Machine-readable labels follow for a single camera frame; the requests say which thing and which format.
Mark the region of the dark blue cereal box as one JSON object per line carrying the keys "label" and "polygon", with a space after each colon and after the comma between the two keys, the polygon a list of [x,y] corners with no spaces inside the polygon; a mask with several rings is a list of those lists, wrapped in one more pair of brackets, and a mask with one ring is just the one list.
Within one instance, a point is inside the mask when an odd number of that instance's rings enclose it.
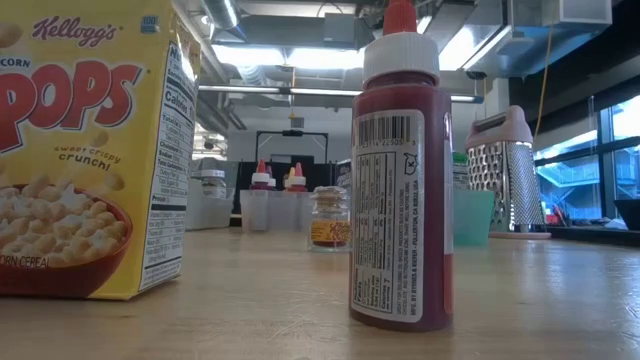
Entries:
{"label": "dark blue cereal box", "polygon": [[351,191],[351,160],[337,162],[334,166],[334,185]]}

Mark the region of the green Apple Jacks cereal box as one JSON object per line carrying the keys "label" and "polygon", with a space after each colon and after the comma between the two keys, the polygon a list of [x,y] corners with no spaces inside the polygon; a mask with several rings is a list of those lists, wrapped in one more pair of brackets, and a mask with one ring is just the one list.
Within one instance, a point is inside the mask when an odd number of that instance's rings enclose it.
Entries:
{"label": "green Apple Jacks cereal box", "polygon": [[468,157],[458,152],[454,152],[452,156],[453,185],[456,189],[469,190]]}

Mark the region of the glass jar with orange label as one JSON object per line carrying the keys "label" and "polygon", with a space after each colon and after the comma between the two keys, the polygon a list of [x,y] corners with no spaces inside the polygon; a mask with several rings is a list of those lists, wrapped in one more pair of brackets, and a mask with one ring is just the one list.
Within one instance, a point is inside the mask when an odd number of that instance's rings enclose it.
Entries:
{"label": "glass jar with orange label", "polygon": [[309,227],[309,250],[344,253],[350,250],[350,197],[338,186],[316,187]]}

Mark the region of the translucent white plastic bin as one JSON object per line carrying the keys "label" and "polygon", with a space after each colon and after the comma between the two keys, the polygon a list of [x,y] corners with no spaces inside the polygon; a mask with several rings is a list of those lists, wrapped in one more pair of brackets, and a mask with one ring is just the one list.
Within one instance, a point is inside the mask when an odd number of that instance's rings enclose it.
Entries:
{"label": "translucent white plastic bin", "polygon": [[241,190],[244,232],[307,233],[311,223],[309,192]]}
{"label": "translucent white plastic bin", "polygon": [[228,227],[234,205],[235,189],[227,187],[226,199],[206,196],[201,185],[200,171],[195,171],[189,179],[186,230],[197,231]]}

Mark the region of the long linear ceiling light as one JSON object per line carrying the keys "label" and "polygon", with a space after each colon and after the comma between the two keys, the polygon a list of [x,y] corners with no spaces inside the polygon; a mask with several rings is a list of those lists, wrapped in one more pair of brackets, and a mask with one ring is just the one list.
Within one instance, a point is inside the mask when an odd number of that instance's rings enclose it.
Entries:
{"label": "long linear ceiling light", "polygon": [[332,96],[332,97],[355,97],[361,94],[360,90],[269,87],[269,86],[240,86],[240,85],[200,85],[199,90],[209,91],[209,92],[220,92],[220,93],[262,94],[262,95],[306,95],[306,96]]}

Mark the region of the white-lidded spice jar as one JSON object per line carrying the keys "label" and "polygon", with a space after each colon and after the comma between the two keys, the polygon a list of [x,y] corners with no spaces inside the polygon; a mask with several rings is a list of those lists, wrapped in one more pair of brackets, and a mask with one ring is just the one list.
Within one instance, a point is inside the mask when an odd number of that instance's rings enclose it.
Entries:
{"label": "white-lidded spice jar", "polygon": [[225,177],[224,170],[201,170],[200,179],[203,193],[212,198],[226,199],[227,186]]}

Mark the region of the yellow Corn Pops cereal box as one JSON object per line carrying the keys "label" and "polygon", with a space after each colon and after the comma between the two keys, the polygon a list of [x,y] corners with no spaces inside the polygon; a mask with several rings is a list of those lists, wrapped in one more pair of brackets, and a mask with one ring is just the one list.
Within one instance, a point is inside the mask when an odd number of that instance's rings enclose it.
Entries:
{"label": "yellow Corn Pops cereal box", "polygon": [[0,296],[179,276],[200,49],[176,0],[0,0]]}

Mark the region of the dark bin by window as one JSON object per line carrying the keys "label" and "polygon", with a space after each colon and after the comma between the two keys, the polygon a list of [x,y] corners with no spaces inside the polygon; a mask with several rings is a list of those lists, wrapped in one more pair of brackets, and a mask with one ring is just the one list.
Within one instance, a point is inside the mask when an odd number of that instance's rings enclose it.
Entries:
{"label": "dark bin by window", "polygon": [[640,231],[640,198],[615,200],[616,209],[630,231]]}

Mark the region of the black gantry frame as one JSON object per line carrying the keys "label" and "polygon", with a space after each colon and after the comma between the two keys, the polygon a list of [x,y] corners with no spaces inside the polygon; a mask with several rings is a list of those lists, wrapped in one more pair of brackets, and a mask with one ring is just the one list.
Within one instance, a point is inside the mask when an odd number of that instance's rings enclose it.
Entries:
{"label": "black gantry frame", "polygon": [[255,135],[255,150],[254,150],[254,158],[255,161],[259,160],[259,151],[260,151],[260,147],[262,146],[260,144],[260,137],[263,134],[269,134],[269,135],[280,135],[283,137],[303,137],[303,136],[322,136],[325,140],[325,144],[324,144],[324,162],[328,163],[329,159],[328,159],[328,146],[329,146],[329,133],[326,132],[306,132],[306,131],[302,131],[302,130],[295,130],[295,129],[290,129],[290,130],[281,130],[281,131],[273,131],[273,130],[257,130],[256,131],[256,135]]}

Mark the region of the silver ventilation duct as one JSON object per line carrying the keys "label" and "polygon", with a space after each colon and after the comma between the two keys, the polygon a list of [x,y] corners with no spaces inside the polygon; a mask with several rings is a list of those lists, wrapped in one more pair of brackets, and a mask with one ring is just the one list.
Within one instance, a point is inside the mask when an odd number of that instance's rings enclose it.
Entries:
{"label": "silver ventilation duct", "polygon": [[217,28],[227,30],[239,25],[241,15],[235,0],[201,0],[201,3]]}

